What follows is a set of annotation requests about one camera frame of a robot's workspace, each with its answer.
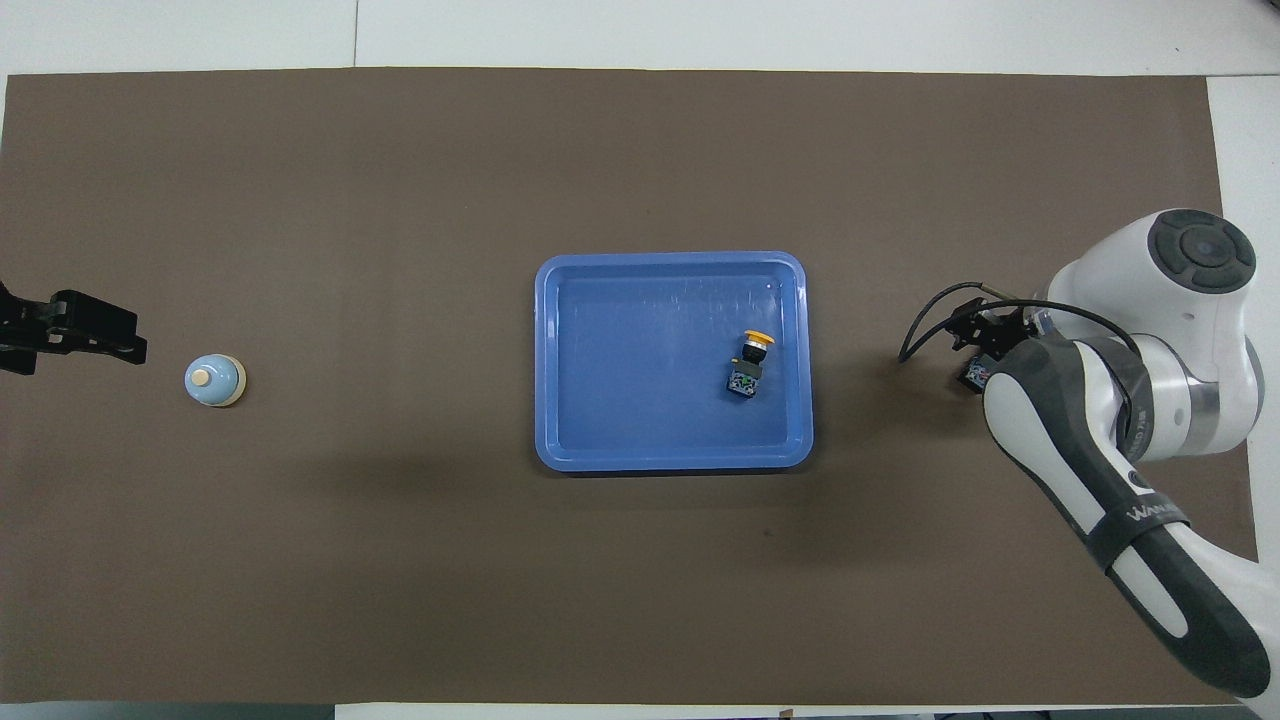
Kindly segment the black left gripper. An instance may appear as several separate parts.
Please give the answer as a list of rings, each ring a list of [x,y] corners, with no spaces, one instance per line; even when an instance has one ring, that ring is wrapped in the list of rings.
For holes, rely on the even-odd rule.
[[[132,365],[146,363],[148,342],[137,336],[133,311],[74,290],[40,302],[1,283],[1,369],[33,375],[40,354],[92,354]]]

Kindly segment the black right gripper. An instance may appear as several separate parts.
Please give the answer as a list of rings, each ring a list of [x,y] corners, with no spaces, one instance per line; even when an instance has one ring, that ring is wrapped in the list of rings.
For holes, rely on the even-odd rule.
[[[950,337],[952,351],[974,348],[978,357],[993,364],[1002,361],[1019,343],[1036,336],[1021,307],[982,310],[986,302],[973,299],[952,311]]]

